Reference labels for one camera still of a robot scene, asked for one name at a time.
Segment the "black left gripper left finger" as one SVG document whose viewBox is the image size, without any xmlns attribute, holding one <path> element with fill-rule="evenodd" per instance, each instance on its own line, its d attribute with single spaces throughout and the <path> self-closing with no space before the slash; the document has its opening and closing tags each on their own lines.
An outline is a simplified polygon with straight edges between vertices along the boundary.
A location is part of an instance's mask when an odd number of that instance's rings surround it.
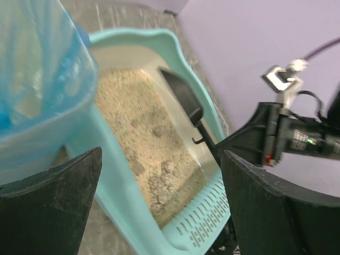
<svg viewBox="0 0 340 255">
<path fill-rule="evenodd" d="M 93 148 L 1 185 L 1 254 L 77 254 L 102 167 Z"/>
</svg>

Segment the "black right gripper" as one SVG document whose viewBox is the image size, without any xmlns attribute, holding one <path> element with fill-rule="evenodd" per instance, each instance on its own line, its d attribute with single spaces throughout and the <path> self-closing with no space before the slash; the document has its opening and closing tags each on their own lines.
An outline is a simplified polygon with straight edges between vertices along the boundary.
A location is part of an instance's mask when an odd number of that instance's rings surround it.
<svg viewBox="0 0 340 255">
<path fill-rule="evenodd" d="M 276 166 L 283 153 L 339 160 L 339 128 L 280 106 L 275 132 L 275 104 L 260 102 L 244 126 L 216 144 L 218 165 L 225 150 L 255 166 Z"/>
</svg>

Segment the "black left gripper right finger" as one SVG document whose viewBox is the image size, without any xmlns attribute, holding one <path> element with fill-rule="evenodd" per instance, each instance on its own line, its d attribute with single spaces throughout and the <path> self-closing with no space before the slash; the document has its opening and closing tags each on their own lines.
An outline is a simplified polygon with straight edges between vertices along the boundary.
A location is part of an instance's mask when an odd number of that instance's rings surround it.
<svg viewBox="0 0 340 255">
<path fill-rule="evenodd" d="M 339 198 L 258 168 L 230 151 L 224 187 L 242 254 L 339 254 Z"/>
</svg>

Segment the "black litter scoop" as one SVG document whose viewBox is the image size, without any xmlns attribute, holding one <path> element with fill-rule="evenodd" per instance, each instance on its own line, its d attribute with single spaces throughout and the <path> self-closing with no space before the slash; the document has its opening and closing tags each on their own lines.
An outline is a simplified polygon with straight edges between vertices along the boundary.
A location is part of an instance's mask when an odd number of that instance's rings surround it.
<svg viewBox="0 0 340 255">
<path fill-rule="evenodd" d="M 192 138 L 192 142 L 195 145 L 204 142 L 218 167 L 220 167 L 221 159 L 214 154 L 216 145 L 201 121 L 203 118 L 204 109 L 200 104 L 200 101 L 197 99 L 190 86 L 180 76 L 177 76 L 173 71 L 166 70 L 162 67 L 159 67 L 158 70 L 168 83 L 170 89 L 172 90 L 179 104 L 182 106 L 192 125 L 199 131 L 201 135 L 201 139 L 195 140 Z"/>
</svg>

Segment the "light blue litter box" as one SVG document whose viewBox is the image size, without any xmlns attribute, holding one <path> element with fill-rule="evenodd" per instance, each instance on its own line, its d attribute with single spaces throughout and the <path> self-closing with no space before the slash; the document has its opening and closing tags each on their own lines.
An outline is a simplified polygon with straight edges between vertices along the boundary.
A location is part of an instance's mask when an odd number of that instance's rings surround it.
<svg viewBox="0 0 340 255">
<path fill-rule="evenodd" d="M 141 68 L 177 112 L 175 99 L 162 83 L 157 66 L 174 70 L 186 79 L 204 107 L 205 125 L 217 139 L 224 133 L 206 88 L 184 58 L 176 35 L 167 29 L 118 28 L 90 35 L 91 50 L 101 69 Z M 219 236 L 231 213 L 216 164 L 204 164 L 214 174 L 198 195 L 164 228 L 159 228 L 137 186 L 118 141 L 96 106 L 84 126 L 66 144 L 71 157 L 101 147 L 102 169 L 95 194 L 103 212 L 137 254 L 204 254 Z"/>
</svg>

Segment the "trash bin with blue bag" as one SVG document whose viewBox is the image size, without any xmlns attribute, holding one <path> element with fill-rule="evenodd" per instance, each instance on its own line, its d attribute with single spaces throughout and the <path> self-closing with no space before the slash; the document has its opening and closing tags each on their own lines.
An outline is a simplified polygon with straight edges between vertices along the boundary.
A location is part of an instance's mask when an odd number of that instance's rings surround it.
<svg viewBox="0 0 340 255">
<path fill-rule="evenodd" d="M 1 1 L 1 184 L 51 166 L 82 124 L 98 74 L 59 1 Z"/>
</svg>

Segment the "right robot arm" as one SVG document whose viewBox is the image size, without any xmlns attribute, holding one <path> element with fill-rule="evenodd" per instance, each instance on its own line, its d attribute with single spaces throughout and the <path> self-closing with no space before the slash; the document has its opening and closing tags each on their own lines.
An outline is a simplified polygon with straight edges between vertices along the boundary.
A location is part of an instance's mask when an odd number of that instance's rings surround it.
<svg viewBox="0 0 340 255">
<path fill-rule="evenodd" d="M 339 93 L 327 115 L 318 99 L 317 117 L 304 117 L 284 110 L 279 103 L 260 102 L 249 121 L 211 150 L 218 164 L 226 150 L 249 163 L 277 165 L 283 153 L 339 159 Z"/>
</svg>

